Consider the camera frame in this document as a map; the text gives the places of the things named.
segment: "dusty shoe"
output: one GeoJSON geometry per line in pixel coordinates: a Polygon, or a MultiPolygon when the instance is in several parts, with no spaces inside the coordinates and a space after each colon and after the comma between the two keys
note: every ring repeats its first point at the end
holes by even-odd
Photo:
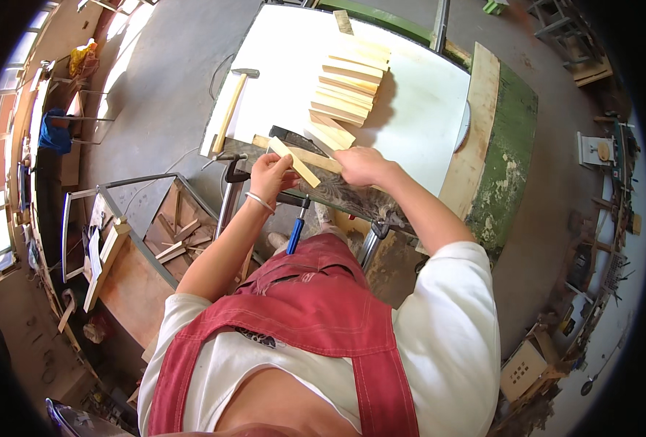
{"type": "Polygon", "coordinates": [[[321,228],[323,227],[323,223],[335,226],[335,212],[333,208],[319,204],[318,202],[315,203],[314,208],[316,209],[316,217],[318,217],[318,223],[321,224],[321,228]]]}
{"type": "Polygon", "coordinates": [[[267,241],[270,242],[275,249],[282,248],[289,244],[289,237],[279,232],[270,232],[267,234],[267,241]]]}

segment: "white t-shirt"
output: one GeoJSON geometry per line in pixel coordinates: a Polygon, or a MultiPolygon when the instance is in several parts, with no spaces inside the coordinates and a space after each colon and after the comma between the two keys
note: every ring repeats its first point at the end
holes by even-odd
{"type": "MultiPolygon", "coordinates": [[[[142,435],[147,435],[153,392],[170,342],[209,305],[191,294],[166,299],[155,354],[138,394],[142,435]]],[[[438,250],[391,318],[420,435],[484,436],[500,381],[498,318],[485,250],[469,242],[438,250]]],[[[362,432],[350,359],[322,357],[241,328],[220,332],[202,347],[189,386],[184,430],[213,432],[240,382],[268,367],[290,373],[362,432]]]]}

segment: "gray floor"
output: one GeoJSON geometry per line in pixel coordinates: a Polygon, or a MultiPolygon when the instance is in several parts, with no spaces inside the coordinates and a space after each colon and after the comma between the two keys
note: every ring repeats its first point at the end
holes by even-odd
{"type": "MultiPolygon", "coordinates": [[[[162,1],[138,35],[126,72],[110,95],[110,114],[117,120],[101,128],[99,146],[83,150],[81,183],[133,178],[171,170],[181,172],[198,193],[218,209],[223,167],[199,169],[206,158],[197,155],[213,100],[208,85],[219,63],[239,47],[259,1],[162,1]]],[[[432,0],[363,0],[422,26],[432,28],[436,3],[432,0]]],[[[539,96],[537,132],[527,187],[511,236],[493,270],[493,290],[499,313],[502,354],[508,356],[530,327],[562,267],[572,209],[591,214],[590,197],[600,192],[594,172],[578,166],[575,132],[598,135],[592,117],[594,105],[562,67],[562,60],[533,37],[531,16],[522,1],[511,1],[502,15],[487,15],[480,0],[451,3],[448,38],[472,52],[476,41],[520,75],[539,96]]],[[[93,87],[100,88],[109,63],[115,58],[122,35],[102,49],[102,69],[93,87]]],[[[223,72],[216,75],[216,88],[223,72]]],[[[113,193],[123,208],[133,198],[129,221],[145,229],[161,198],[164,184],[135,193],[141,185],[113,193]]],[[[277,210],[267,230],[288,232],[297,212],[277,210]]],[[[417,257],[393,244],[380,268],[380,296],[394,305],[409,293],[417,257]]],[[[268,255],[261,239],[256,246],[268,255]]]]}

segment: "green stool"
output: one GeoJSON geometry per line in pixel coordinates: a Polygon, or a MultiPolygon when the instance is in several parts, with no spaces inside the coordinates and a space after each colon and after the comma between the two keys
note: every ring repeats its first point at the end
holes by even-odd
{"type": "Polygon", "coordinates": [[[487,14],[500,15],[503,12],[503,9],[507,8],[510,4],[508,0],[488,0],[485,6],[483,6],[483,12],[487,14]]]}

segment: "person's left hand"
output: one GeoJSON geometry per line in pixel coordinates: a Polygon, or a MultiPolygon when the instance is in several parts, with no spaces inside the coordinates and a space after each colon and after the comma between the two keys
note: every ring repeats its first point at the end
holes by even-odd
{"type": "Polygon", "coordinates": [[[250,192],[274,209],[277,193],[299,184],[299,175],[294,171],[287,171],[293,163],[294,160],[289,155],[284,158],[279,158],[276,153],[260,156],[250,170],[250,192]]]}

